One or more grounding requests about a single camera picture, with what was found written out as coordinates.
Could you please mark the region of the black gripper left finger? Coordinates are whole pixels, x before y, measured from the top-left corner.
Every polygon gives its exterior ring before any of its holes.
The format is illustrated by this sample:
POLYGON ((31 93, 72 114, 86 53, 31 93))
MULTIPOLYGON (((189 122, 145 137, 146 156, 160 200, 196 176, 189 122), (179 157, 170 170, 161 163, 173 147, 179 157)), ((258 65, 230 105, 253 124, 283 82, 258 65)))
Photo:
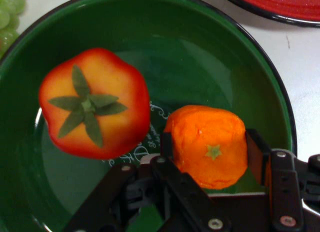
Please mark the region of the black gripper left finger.
POLYGON ((138 211, 154 205, 164 223, 160 231, 231 231, 231 220, 173 163, 170 133, 161 153, 139 166, 112 167, 71 217, 64 231, 125 231, 138 211))

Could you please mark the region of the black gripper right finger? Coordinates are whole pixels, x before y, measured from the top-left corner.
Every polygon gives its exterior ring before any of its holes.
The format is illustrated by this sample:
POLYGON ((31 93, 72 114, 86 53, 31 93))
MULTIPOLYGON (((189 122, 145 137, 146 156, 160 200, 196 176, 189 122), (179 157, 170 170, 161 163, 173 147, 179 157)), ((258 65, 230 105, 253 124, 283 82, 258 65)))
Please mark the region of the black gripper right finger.
POLYGON ((248 166, 267 188, 271 231, 319 231, 320 156, 307 162, 289 150, 271 149, 255 129, 246 130, 248 166))

